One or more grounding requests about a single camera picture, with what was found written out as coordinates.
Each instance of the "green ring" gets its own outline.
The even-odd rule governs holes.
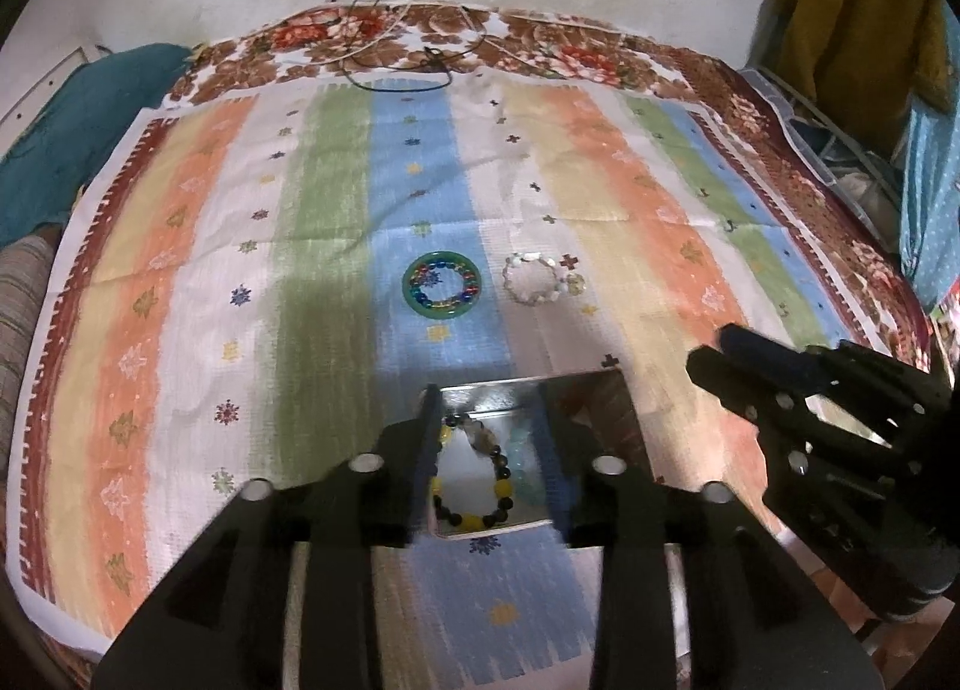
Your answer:
[[[421,306],[421,304],[416,301],[414,298],[414,293],[410,289],[410,279],[421,265],[426,265],[426,263],[433,262],[434,260],[462,263],[467,267],[467,270],[476,276],[477,294],[473,296],[472,301],[469,303],[460,303],[458,306],[454,306],[453,308],[439,309],[424,308],[424,306]],[[483,293],[483,282],[480,279],[480,271],[477,270],[477,266],[474,265],[463,254],[457,254],[455,251],[431,251],[429,254],[420,255],[418,258],[416,258],[416,260],[413,260],[410,263],[409,268],[407,268],[406,272],[403,274],[402,289],[403,299],[407,301],[407,305],[421,316],[426,316],[428,319],[452,319],[454,316],[462,316],[462,314],[466,313],[477,304],[477,300],[480,299],[480,295]]]

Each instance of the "orange stripe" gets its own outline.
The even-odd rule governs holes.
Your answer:
[[[594,166],[603,169],[611,192],[627,212],[637,233],[642,254],[661,276],[671,308],[683,327],[701,344],[714,342],[716,330],[730,322],[746,324],[740,306],[727,286],[712,251],[695,227],[685,223],[686,212],[630,149],[623,134],[597,108],[594,101],[573,87],[540,89],[563,124],[570,142]],[[656,212],[677,223],[662,220]],[[710,288],[723,295],[720,311],[702,300]],[[720,412],[720,433],[726,453],[728,484],[771,527],[774,518],[762,506],[766,468],[755,429],[731,412]]]
[[[95,433],[88,446],[89,550],[94,567],[99,568],[102,622],[110,636],[118,634],[149,592],[143,509],[149,483],[145,458],[160,387],[160,335],[170,308],[176,266],[190,255],[200,210],[255,101],[255,97],[229,100],[203,113],[205,123],[198,139],[176,166],[165,197],[157,200],[133,271],[121,279],[117,317],[99,363],[102,378]],[[116,232],[122,236],[123,222],[118,222]],[[169,266],[151,268],[150,262],[158,255],[165,255]],[[136,378],[129,379],[118,362],[137,345],[146,364]],[[122,480],[123,495],[128,499],[122,519],[110,513],[101,497],[117,479]]]

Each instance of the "hanging clothes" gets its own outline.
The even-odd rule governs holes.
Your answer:
[[[955,79],[960,22],[947,3],[943,13],[949,71]],[[901,261],[925,311],[932,311],[960,276],[960,109],[955,102],[945,115],[914,100],[901,206]]]
[[[775,72],[885,157],[911,91],[949,108],[940,0],[776,0],[789,15]]]

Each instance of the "bed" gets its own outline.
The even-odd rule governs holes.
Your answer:
[[[462,316],[404,300],[437,251],[477,267]],[[504,284],[515,253],[552,263],[529,292]],[[551,272],[568,291],[536,303]],[[731,321],[928,366],[909,286],[740,75],[577,17],[306,11],[200,52],[71,218],[20,396],[8,576],[42,631],[100,655],[246,479],[318,478],[428,382],[602,367],[642,429],[613,452],[723,479],[780,533],[752,428],[683,370]],[[386,686],[586,686],[598,560],[543,526],[378,551]]]

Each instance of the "striped cushion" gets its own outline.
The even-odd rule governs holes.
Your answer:
[[[16,401],[53,262],[54,247],[36,235],[0,250],[0,474],[4,476]]]

